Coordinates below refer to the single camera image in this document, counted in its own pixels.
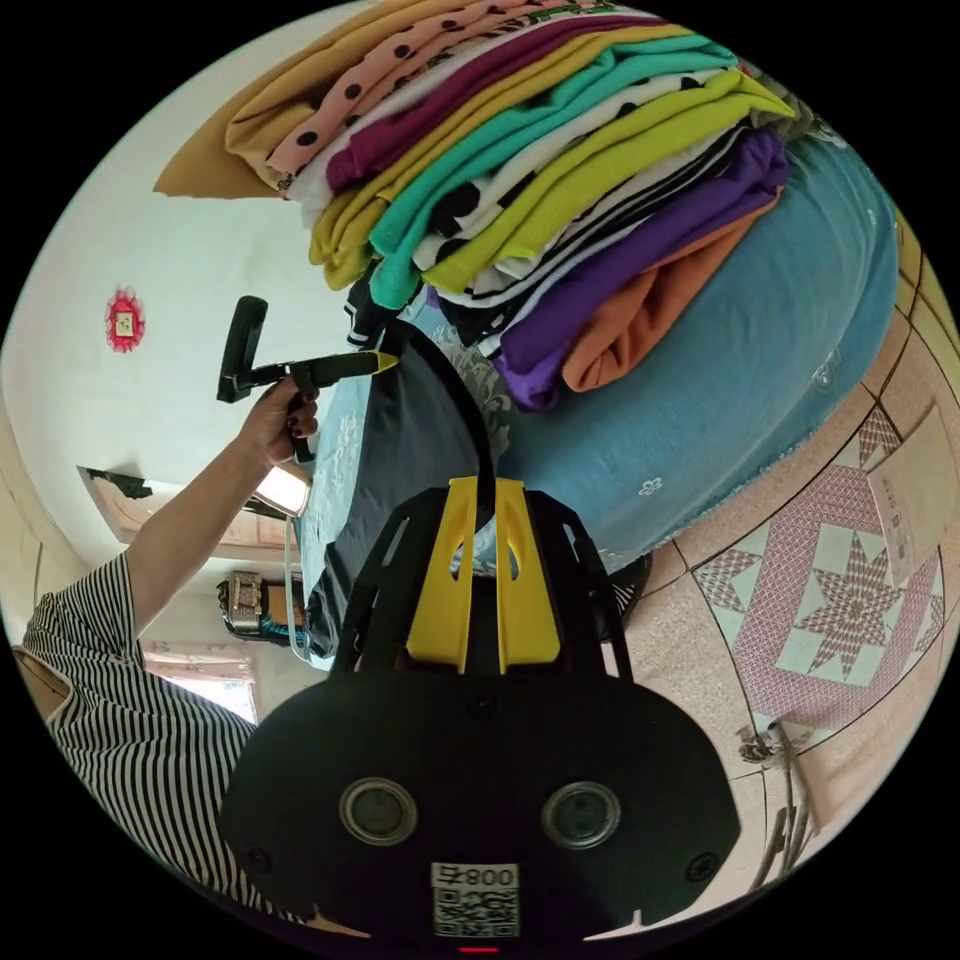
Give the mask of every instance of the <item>qr code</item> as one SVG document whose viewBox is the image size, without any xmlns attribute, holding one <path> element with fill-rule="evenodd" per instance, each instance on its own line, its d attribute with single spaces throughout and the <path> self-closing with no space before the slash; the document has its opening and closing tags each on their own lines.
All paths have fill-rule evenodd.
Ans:
<svg viewBox="0 0 960 960">
<path fill-rule="evenodd" d="M 520 936 L 516 865 L 435 863 L 432 880 L 433 926 L 437 936 Z"/>
</svg>

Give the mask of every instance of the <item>tiled floor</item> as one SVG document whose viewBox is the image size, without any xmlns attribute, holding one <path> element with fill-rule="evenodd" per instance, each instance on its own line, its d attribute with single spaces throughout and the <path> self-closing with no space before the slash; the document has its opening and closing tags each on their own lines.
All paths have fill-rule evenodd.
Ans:
<svg viewBox="0 0 960 960">
<path fill-rule="evenodd" d="M 960 517 L 895 587 L 867 482 L 934 405 L 960 465 L 960 335 L 900 223 L 897 309 L 862 385 L 799 451 L 655 554 L 628 625 L 635 679 L 703 726 L 741 811 L 734 854 L 687 915 L 747 892 L 786 802 L 782 770 L 744 760 L 740 731 L 783 722 L 822 825 L 810 856 L 896 763 L 960 630 Z"/>
</svg>

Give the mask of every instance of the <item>hand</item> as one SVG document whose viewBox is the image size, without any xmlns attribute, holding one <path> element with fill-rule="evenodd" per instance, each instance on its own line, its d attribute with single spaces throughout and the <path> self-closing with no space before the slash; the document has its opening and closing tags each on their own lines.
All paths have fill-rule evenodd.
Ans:
<svg viewBox="0 0 960 960">
<path fill-rule="evenodd" d="M 290 401 L 297 396 L 293 377 L 272 386 L 254 404 L 237 438 L 251 453 L 263 458 L 271 467 L 285 463 L 293 456 L 290 430 L 297 437 L 312 437 L 317 432 L 317 397 L 319 391 L 301 396 L 302 405 L 289 412 Z"/>
</svg>

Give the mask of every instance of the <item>striped shirt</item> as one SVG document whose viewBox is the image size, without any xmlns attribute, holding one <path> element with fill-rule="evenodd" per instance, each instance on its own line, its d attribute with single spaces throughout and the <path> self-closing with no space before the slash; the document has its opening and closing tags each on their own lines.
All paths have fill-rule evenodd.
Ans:
<svg viewBox="0 0 960 960">
<path fill-rule="evenodd" d="M 202 886 L 274 913 L 217 829 L 230 773 L 254 726 L 147 672 L 126 556 L 47 594 L 23 650 L 69 686 L 48 729 L 128 836 Z"/>
</svg>

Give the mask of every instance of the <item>yellow tip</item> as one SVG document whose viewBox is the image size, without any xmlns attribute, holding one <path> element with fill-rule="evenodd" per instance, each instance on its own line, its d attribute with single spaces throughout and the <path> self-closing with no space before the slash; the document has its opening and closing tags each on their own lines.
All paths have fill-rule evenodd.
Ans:
<svg viewBox="0 0 960 960">
<path fill-rule="evenodd" d="M 395 357 L 392 353 L 380 353 L 377 351 L 377 373 L 383 373 L 384 370 L 395 367 L 399 362 L 400 358 Z"/>
</svg>

